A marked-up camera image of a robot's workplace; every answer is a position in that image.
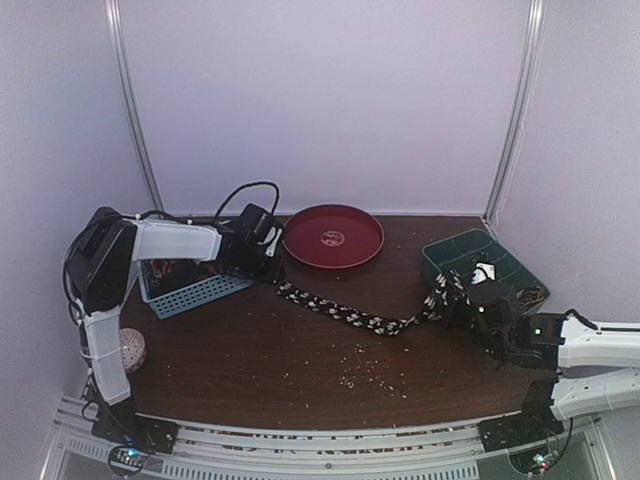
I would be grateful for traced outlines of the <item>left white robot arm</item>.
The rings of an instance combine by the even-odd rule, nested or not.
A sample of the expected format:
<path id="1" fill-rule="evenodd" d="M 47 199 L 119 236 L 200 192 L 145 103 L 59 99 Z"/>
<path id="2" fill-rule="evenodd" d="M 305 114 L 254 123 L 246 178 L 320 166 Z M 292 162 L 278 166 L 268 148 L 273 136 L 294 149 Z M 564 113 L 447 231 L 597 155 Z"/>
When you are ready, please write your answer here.
<path id="1" fill-rule="evenodd" d="M 255 204 L 222 221 L 98 208 L 69 247 L 63 285 L 71 313 L 86 334 L 85 357 L 102 399 L 113 406 L 131 395 L 121 358 L 120 313 L 140 262 L 211 263 L 222 274 L 277 283 L 284 276 L 278 252 L 284 237 L 284 225 Z"/>

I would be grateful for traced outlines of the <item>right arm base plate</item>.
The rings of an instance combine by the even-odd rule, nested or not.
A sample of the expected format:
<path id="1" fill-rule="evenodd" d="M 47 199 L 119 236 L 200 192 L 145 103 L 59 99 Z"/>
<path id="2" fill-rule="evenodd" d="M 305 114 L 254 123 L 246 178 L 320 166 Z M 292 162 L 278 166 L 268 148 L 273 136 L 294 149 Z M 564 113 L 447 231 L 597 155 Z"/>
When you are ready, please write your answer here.
<path id="1" fill-rule="evenodd" d="M 569 422 L 568 437 L 561 442 L 564 423 L 548 406 L 527 406 L 519 413 L 481 421 L 477 425 L 486 453 L 508 451 L 511 467 L 528 478 L 542 476 L 564 456 L 573 434 Z"/>

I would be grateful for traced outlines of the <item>black white floral tie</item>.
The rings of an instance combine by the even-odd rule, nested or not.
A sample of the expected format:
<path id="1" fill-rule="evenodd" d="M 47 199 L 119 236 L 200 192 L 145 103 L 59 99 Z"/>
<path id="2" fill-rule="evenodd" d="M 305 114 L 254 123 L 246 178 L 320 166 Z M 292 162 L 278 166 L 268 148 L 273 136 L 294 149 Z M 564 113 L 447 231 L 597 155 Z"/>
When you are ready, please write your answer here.
<path id="1" fill-rule="evenodd" d="M 343 322 L 354 328 L 365 329 L 378 336 L 394 337 L 423 322 L 443 321 L 460 303 L 469 306 L 467 290 L 455 270 L 449 275 L 438 274 L 436 286 L 425 297 L 421 310 L 406 318 L 392 318 L 367 313 L 363 310 L 342 305 L 324 297 L 316 296 L 295 285 L 284 282 L 277 287 L 276 295 L 292 304 L 311 312 L 318 313 L 334 321 Z"/>

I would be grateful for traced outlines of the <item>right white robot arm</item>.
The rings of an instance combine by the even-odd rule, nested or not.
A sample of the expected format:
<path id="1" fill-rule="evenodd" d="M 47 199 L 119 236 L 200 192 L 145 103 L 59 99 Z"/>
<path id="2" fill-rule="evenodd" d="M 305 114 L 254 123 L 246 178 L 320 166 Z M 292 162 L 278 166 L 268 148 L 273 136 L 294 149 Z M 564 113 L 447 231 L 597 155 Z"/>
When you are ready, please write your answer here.
<path id="1" fill-rule="evenodd" d="M 574 309 L 525 314 L 512 285 L 485 279 L 464 286 L 436 278 L 439 306 L 452 310 L 456 329 L 499 364 L 552 372 L 534 382 L 513 419 L 519 440 L 535 440 L 555 421 L 639 404 L 639 327 L 597 323 Z"/>

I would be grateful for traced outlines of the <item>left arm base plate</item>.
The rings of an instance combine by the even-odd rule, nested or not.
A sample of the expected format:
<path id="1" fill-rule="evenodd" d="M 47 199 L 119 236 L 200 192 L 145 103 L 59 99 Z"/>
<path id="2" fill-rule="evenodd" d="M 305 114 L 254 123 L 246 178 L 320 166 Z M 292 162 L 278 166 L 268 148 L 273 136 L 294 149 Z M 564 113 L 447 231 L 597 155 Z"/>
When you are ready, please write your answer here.
<path id="1" fill-rule="evenodd" d="M 131 478 L 157 454 L 173 452 L 177 423 L 139 415 L 131 398 L 110 406 L 92 386 L 87 388 L 84 400 L 81 416 L 92 424 L 94 437 L 112 444 L 106 463 L 116 476 Z"/>

